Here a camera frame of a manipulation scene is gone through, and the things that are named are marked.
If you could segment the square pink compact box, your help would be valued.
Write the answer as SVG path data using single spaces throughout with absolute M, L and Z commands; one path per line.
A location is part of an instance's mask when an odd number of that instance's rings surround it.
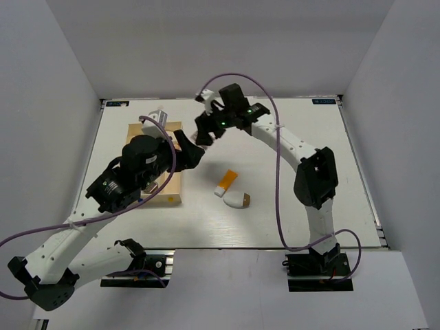
M 193 144 L 202 148 L 203 150 L 209 149 L 215 142 L 215 137 L 212 133 L 206 133 L 201 131 L 195 131 L 190 140 Z

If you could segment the pink eyeshadow palette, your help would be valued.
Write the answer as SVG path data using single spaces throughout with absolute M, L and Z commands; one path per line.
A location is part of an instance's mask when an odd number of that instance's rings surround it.
M 145 189 L 144 193 L 146 194 L 152 194 L 158 189 L 159 185 L 156 181 L 150 183 Z

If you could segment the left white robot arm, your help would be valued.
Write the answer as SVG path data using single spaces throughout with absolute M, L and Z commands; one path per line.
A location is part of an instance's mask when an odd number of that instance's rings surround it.
M 78 253 L 107 224 L 143 202 L 141 192 L 163 173 L 194 169 L 212 139 L 187 137 L 174 131 L 173 139 L 160 133 L 141 134 L 126 144 L 121 155 L 109 162 L 88 187 L 90 208 L 75 211 L 40 247 L 8 263 L 12 275 L 23 284 L 25 298 L 45 311 L 65 304 L 73 293 L 102 276 L 149 273 L 147 255 L 133 239 L 119 239 L 93 256 Z

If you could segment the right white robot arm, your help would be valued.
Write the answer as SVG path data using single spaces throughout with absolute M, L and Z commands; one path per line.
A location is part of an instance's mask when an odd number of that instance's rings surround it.
M 195 100 L 204 105 L 196 118 L 196 144 L 210 146 L 229 128 L 237 128 L 280 154 L 294 170 L 294 194 L 305 207 L 311 268 L 326 274 L 334 268 L 340 245 L 334 234 L 333 199 L 338 175 L 333 151 L 316 148 L 281 126 L 273 111 L 261 103 L 250 104 L 238 84 L 218 92 L 204 89 Z

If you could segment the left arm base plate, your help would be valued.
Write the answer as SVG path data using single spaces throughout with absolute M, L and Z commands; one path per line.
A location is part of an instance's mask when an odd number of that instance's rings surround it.
M 144 258 L 133 262 L 118 276 L 106 276 L 101 287 L 164 289 L 171 279 L 174 250 L 145 250 Z

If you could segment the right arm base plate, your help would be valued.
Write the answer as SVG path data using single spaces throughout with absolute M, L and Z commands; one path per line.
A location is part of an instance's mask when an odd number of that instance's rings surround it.
M 352 292 L 350 278 L 342 281 L 351 269 L 345 253 L 341 253 L 324 270 L 309 254 L 287 254 L 282 266 L 287 271 L 289 292 Z

